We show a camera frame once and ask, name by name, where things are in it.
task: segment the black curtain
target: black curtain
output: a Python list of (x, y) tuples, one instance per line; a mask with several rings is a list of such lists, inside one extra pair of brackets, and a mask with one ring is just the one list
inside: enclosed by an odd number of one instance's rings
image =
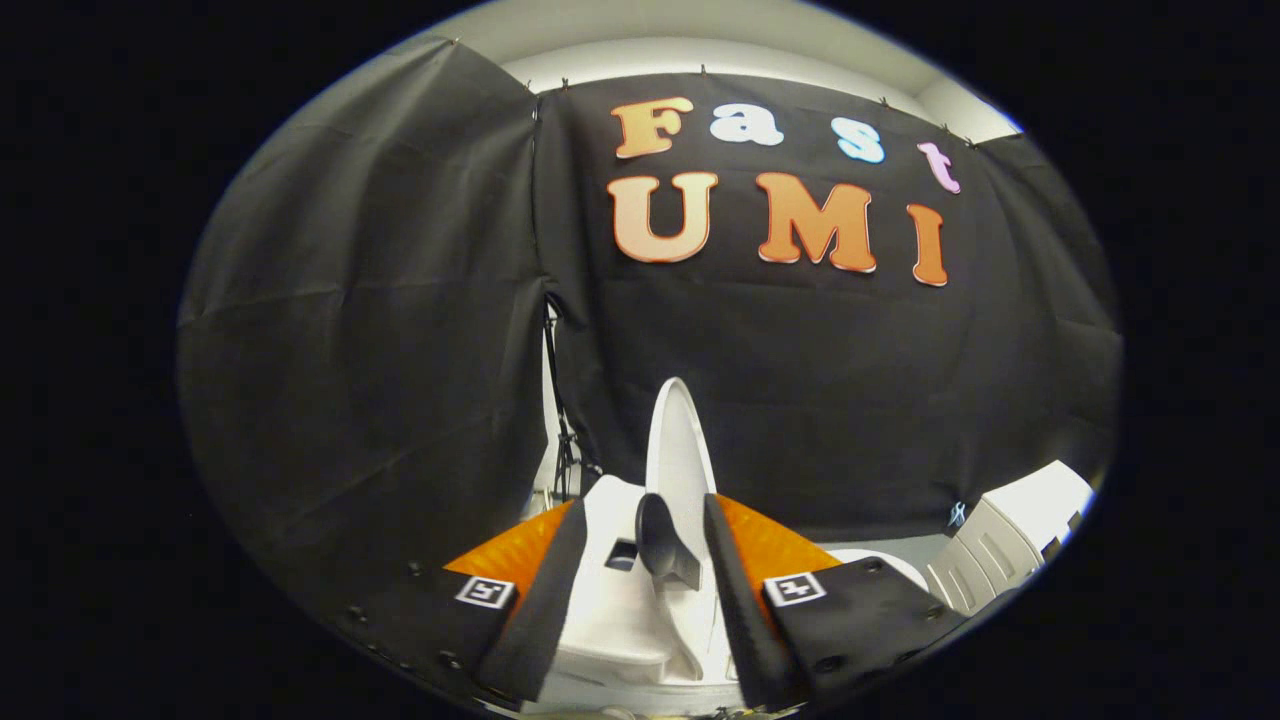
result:
[(200, 470), (329, 616), (511, 527), (547, 446), (535, 96), (416, 37), (291, 118), (218, 205), (179, 313)]
[[(618, 159), (621, 105), (685, 97), (669, 150)], [(713, 110), (772, 111), (783, 141), (726, 142)], [(872, 126), (884, 158), (846, 156), (833, 118)], [(1120, 338), (1088, 223), (1025, 141), (970, 146), (879, 102), (733, 76), (616, 78), (545, 92), (535, 152), (535, 229), (563, 304), (561, 391), (605, 471), (644, 482), (649, 419), (678, 375), (698, 404), (717, 483), (815, 541), (942, 532), (950, 509), (1055, 459), (1092, 475), (1115, 434)], [(942, 187), (916, 145), (960, 182)], [(617, 178), (659, 181), (650, 224), (671, 236), (673, 176), (713, 172), (700, 252), (669, 264), (616, 246)], [(868, 190), (877, 269), (765, 263), (759, 173), (796, 176), (820, 205), (836, 183)], [(908, 204), (943, 218), (945, 287), (916, 282)]]

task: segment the black cable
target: black cable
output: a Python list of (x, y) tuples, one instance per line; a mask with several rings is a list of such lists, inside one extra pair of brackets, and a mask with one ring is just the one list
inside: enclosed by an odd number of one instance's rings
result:
[(586, 470), (591, 469), (598, 475), (600, 468), (595, 462), (588, 461), (586, 452), (581, 447), (579, 448), (579, 454), (582, 455), (582, 457), (573, 457), (572, 443), (577, 439), (577, 436), (568, 432), (568, 423), (564, 420), (564, 401), (561, 398), (559, 383), (557, 382), (558, 372), (556, 369), (554, 334), (556, 320), (552, 318), (552, 304), (553, 301), (548, 299), (547, 304), (543, 306), (543, 332), (547, 338), (547, 364), (550, 368), (552, 396), (556, 400), (556, 419), (559, 423), (559, 438), (556, 448), (556, 477), (552, 482), (552, 488), (553, 492), (559, 496), (561, 501), (564, 501), (570, 497), (570, 471), (573, 465), (580, 465), (582, 468), (579, 473), (579, 495), (576, 497), (586, 495), (590, 489), (586, 483)]

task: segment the orange letter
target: orange letter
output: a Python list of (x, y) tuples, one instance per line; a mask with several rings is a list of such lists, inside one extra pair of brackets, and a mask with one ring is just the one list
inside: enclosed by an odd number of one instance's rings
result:
[(938, 228), (942, 227), (942, 215), (924, 205), (908, 205), (906, 214), (915, 220), (915, 247), (918, 259), (911, 274), (915, 279), (933, 287), (947, 284), (947, 272), (942, 269), (942, 241), (938, 240)]
[(641, 263), (678, 263), (698, 254), (712, 232), (710, 195), (716, 173), (681, 173), (671, 179), (685, 197), (685, 227), (673, 237), (657, 237), (649, 227), (649, 196), (658, 178), (620, 178), (607, 186), (613, 196), (613, 241)]
[(855, 184), (837, 184), (819, 210), (795, 176), (762, 173), (755, 184), (769, 193), (769, 241), (760, 246), (762, 260), (795, 263), (800, 259), (800, 249), (791, 238), (794, 227), (814, 265), (822, 263), (831, 238), (836, 237), (832, 265), (858, 273), (876, 269), (867, 238), (869, 192)]
[[(668, 97), (614, 108), (609, 114), (622, 122), (622, 145), (618, 146), (618, 158), (639, 158), (640, 155), (671, 150), (671, 138), (658, 137), (658, 129), (667, 131), (667, 135), (676, 135), (680, 132), (680, 115), (672, 110), (687, 113), (692, 109), (694, 104), (684, 97)], [(655, 110), (662, 111), (655, 115)]]

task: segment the pink letter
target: pink letter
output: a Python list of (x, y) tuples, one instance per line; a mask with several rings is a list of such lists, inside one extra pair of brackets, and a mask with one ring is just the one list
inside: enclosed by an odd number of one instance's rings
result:
[(922, 142), (916, 145), (916, 147), (920, 152), (924, 152), (925, 158), (929, 159), (929, 168), (933, 169), (933, 177), (938, 178), (938, 184), (956, 195), (960, 195), (960, 183), (951, 179), (950, 173), (947, 173), (947, 168), (951, 167), (951, 160), (938, 151), (938, 146), (932, 142)]

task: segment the white ceiling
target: white ceiling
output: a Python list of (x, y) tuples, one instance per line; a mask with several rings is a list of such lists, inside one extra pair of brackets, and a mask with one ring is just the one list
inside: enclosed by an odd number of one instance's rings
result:
[(497, 0), (431, 27), (497, 64), (637, 37), (753, 44), (919, 95), (943, 73), (842, 15), (796, 0)]

